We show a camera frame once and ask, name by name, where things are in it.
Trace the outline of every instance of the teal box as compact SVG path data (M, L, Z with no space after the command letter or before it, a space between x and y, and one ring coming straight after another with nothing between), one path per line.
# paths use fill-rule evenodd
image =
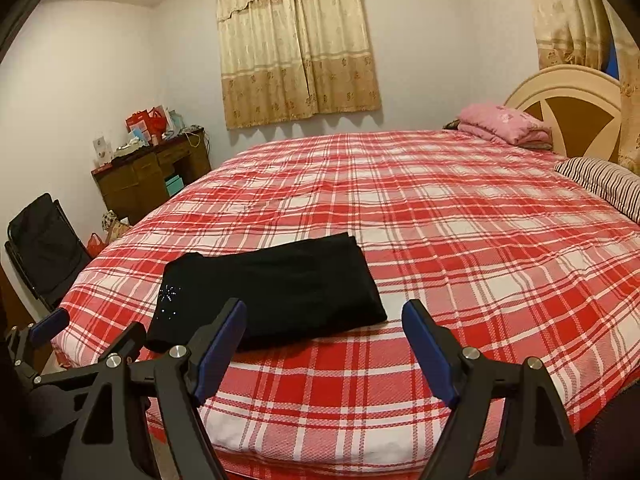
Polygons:
M166 190L169 192L169 196L173 196L182 188L184 188L184 182L180 175L176 175L165 182Z

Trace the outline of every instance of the blue pad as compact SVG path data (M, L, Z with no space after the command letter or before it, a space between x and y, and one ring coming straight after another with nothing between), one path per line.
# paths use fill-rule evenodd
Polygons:
M246 327L246 305L238 301L213 339L198 369L198 386L193 396L203 405L220 387L222 377L236 352Z
M32 326L29 330L29 342L34 348L51 341L55 336L69 326L69 313L58 307L41 322Z
M422 369L424 377L429 383L431 392L442 400L450 408L458 402L458 393L453 385L452 370L444 352L436 343L434 335L430 332L427 320L421 315L419 308L424 307L419 303L407 301L402 308L402 329L414 351L415 358Z

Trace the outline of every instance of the white wall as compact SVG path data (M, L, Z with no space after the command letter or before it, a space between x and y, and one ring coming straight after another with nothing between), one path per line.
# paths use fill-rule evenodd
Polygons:
M316 116L245 130L225 126L216 0L167 0L154 30L165 68L163 100L210 136L213 166L254 144L333 132L433 129L471 96L465 0L364 0L382 111Z
M107 2L41 4L0 65L0 180L5 226L44 192L59 199L83 242L102 233L102 197L90 174L92 140L104 134L114 149L124 121L157 104L151 44L152 10ZM14 273L4 248L2 267L25 306L43 307Z
M531 0L466 0L474 35L472 96L502 104L538 69Z

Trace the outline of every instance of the metal bolt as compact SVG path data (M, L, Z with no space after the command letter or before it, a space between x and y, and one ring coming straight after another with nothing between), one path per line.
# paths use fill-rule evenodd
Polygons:
M480 357L480 351L477 348L474 348L473 346L466 346L462 349L462 355L466 359L475 361Z
M187 348L182 345L176 345L169 350L169 355L173 358L183 357L187 353Z
M543 364L542 361L537 357L530 357L529 359L527 359L527 366L529 368L533 368L534 370L540 370Z
M110 354L109 357L107 357L107 366L109 368L117 368L121 362L122 358L118 354Z

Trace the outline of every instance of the red and white plaid blanket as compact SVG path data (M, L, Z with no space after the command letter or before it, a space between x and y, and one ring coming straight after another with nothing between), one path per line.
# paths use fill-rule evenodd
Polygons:
M640 360L640 227L533 153L458 132L272 142L188 186L104 250L65 298L55 347L87 365L151 321L165 263L349 232L388 323L236 356L202 419L223 465L258 479L415 478L449 410L400 323L419 298L463 346L547 366L575 430ZM141 358L148 358L143 351ZM493 404L479 459L495 447ZM150 422L158 427L157 406Z

